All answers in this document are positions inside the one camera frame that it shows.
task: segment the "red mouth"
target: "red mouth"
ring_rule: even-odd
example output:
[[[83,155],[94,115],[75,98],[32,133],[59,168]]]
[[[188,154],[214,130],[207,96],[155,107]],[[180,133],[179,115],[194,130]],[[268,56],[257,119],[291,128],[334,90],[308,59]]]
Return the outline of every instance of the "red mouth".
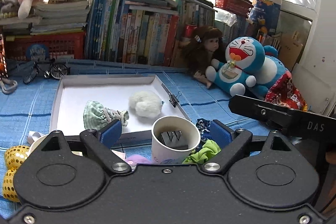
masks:
[[[235,55],[239,55],[241,60],[245,59],[246,57],[248,57],[249,55],[244,52],[243,50],[239,49],[239,48],[230,48],[230,54],[233,53]]]

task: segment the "blue gripper pad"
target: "blue gripper pad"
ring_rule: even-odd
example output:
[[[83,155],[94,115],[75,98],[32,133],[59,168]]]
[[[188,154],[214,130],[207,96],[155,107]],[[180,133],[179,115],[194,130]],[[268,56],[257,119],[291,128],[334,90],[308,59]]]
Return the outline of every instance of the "blue gripper pad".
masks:
[[[100,142],[108,149],[110,149],[120,138],[121,131],[121,122],[119,120],[113,120],[108,125],[98,130],[97,139],[100,140]]]
[[[211,121],[209,130],[211,137],[221,149],[231,143],[234,138],[235,131],[218,120]]]

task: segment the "red patterned cloth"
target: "red patterned cloth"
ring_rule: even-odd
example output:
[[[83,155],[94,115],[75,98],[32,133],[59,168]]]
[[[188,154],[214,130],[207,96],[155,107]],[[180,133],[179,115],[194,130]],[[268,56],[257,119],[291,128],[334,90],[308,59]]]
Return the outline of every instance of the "red patterned cloth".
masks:
[[[266,102],[307,111],[307,103],[292,82],[292,75],[287,71],[270,88],[265,97]]]

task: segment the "blue plush toy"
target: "blue plush toy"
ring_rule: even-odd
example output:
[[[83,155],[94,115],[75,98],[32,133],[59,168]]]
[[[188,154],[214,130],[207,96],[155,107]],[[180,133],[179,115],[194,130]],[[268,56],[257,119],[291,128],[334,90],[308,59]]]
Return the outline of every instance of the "blue plush toy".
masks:
[[[231,96],[244,95],[246,86],[256,84],[256,78],[248,73],[257,72],[264,64],[263,46],[251,37],[238,37],[227,46],[225,56],[227,63],[213,59],[205,76]]]
[[[254,95],[264,99],[268,90],[285,73],[290,73],[283,63],[277,59],[278,51],[272,46],[264,46],[265,61],[260,70],[252,73],[256,78],[256,85],[251,88]]]

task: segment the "light green fabric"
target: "light green fabric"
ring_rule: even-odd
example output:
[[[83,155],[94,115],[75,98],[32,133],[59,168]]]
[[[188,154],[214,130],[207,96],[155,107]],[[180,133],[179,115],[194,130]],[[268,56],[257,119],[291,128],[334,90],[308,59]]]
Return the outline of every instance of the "light green fabric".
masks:
[[[183,164],[204,164],[221,151],[218,144],[212,140],[207,140],[198,152],[192,153],[182,162]]]
[[[84,108],[83,119],[85,129],[99,130],[114,119],[120,120],[122,126],[127,126],[129,114],[127,110],[111,110],[100,102],[88,101]]]

